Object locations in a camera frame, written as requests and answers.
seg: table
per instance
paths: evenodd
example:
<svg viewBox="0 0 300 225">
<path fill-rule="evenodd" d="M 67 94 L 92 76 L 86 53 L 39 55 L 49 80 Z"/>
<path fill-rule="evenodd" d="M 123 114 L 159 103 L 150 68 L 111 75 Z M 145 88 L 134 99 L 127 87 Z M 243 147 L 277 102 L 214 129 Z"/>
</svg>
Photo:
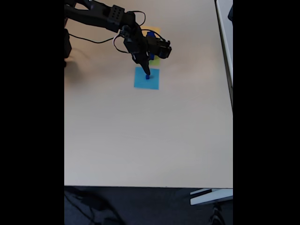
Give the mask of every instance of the table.
<svg viewBox="0 0 300 225">
<path fill-rule="evenodd" d="M 102 2 L 144 11 L 172 52 L 157 67 L 159 90 L 136 89 L 130 55 L 70 38 L 64 184 L 232 188 L 233 112 L 214 1 Z M 66 28 L 96 41 L 116 35 L 72 20 Z"/>
<path fill-rule="evenodd" d="M 233 86 L 233 23 L 228 19 L 230 9 L 233 6 L 233 0 L 216 0 L 216 5 Z"/>
</svg>

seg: robotic arm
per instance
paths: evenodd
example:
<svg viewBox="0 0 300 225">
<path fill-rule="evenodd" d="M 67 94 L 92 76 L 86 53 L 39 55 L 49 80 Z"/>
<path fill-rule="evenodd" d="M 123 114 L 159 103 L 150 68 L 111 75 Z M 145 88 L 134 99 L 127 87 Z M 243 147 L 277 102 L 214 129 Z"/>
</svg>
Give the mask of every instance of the robotic arm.
<svg viewBox="0 0 300 225">
<path fill-rule="evenodd" d="M 75 9 L 73 6 L 75 6 L 74 3 L 76 2 L 84 5 L 87 10 Z M 135 22 L 135 14 L 133 12 L 128 11 L 125 13 L 125 9 L 121 7 L 116 5 L 109 7 L 93 0 L 65 0 L 64 7 L 65 18 L 70 18 L 86 25 L 103 27 L 116 33 L 120 30 L 119 36 L 124 38 L 124 45 L 132 55 L 133 61 L 142 66 L 146 75 L 150 75 L 150 53 L 162 59 L 168 58 L 170 55 L 172 50 L 170 41 L 150 35 L 144 37 L 141 27 Z M 65 50 L 65 58 L 68 57 L 70 51 L 71 45 L 69 51 L 66 52 Z"/>
</svg>

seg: white table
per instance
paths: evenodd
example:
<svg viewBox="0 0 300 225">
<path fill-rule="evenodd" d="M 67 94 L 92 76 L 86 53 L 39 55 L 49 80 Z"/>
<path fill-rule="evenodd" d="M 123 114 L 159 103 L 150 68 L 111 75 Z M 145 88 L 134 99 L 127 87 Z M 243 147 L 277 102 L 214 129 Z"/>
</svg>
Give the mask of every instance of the white table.
<svg viewBox="0 0 300 225">
<path fill-rule="evenodd" d="M 228 19 L 230 9 L 233 6 L 233 0 L 216 0 L 216 5 L 233 86 L 233 23 Z"/>
<path fill-rule="evenodd" d="M 70 38 L 65 185 L 232 188 L 233 112 L 214 1 L 102 2 L 144 11 L 172 52 L 157 67 L 159 90 L 136 89 L 130 55 Z M 72 20 L 66 28 L 96 41 L 116 35 Z"/>
</svg>

